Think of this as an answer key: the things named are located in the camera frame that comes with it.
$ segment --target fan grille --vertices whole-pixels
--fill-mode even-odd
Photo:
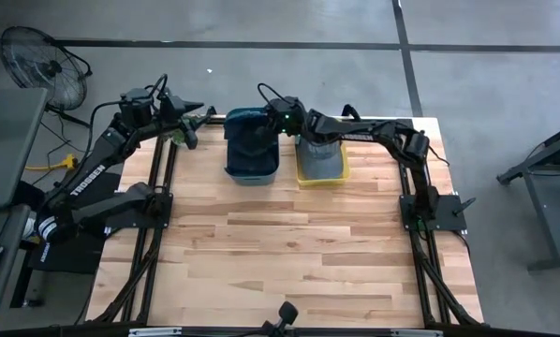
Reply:
[[[51,110],[74,110],[86,98],[86,80],[74,57],[37,29],[6,29],[1,35],[0,56],[18,86],[49,90]]]

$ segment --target butcher block tabletop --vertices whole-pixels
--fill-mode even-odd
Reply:
[[[444,157],[438,121],[414,118],[413,125]],[[266,319],[277,321],[288,300],[300,312],[296,327],[423,326],[411,243],[397,202],[398,167],[381,145],[346,143],[351,175],[344,185],[299,187],[294,139],[283,135],[274,183],[239,186],[224,171],[223,127],[204,126],[197,135],[197,149],[182,147],[176,156],[172,216],[149,325],[260,327]],[[154,147],[154,139],[145,141],[126,160],[121,189],[147,182]],[[428,165],[440,193],[451,193],[447,165],[432,154]],[[122,229],[105,243],[87,319],[101,314],[127,280],[137,233]],[[449,232],[435,236],[445,282],[481,320],[464,244]],[[429,292],[438,319],[433,286]],[[138,294],[133,315],[142,285]]]

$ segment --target gray floor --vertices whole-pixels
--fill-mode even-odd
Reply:
[[[560,0],[401,0],[409,41],[427,44],[560,45]],[[398,42],[390,0],[0,0],[0,32],[29,25],[56,37],[187,41]],[[225,111],[260,106],[255,86],[266,81],[307,107],[336,114],[351,103],[366,115],[410,116],[398,51],[76,48],[95,75],[76,111],[169,74],[185,99]],[[560,333],[560,270],[529,274],[548,256],[525,187],[494,177],[520,162],[560,129],[560,53],[412,54],[425,116],[439,119],[454,185],[478,201],[466,211],[472,263],[487,323]],[[14,83],[0,65],[0,87]],[[97,117],[102,131],[114,109]],[[57,119],[45,117],[59,130]],[[85,131],[66,126],[83,146]],[[45,162],[58,144],[42,129],[29,163]],[[70,149],[52,155],[61,158]],[[36,174],[25,174],[32,182]],[[48,188],[61,176],[40,183]],[[47,305],[4,310],[0,329],[71,323],[91,279],[50,274]],[[82,289],[69,295],[70,284]]]

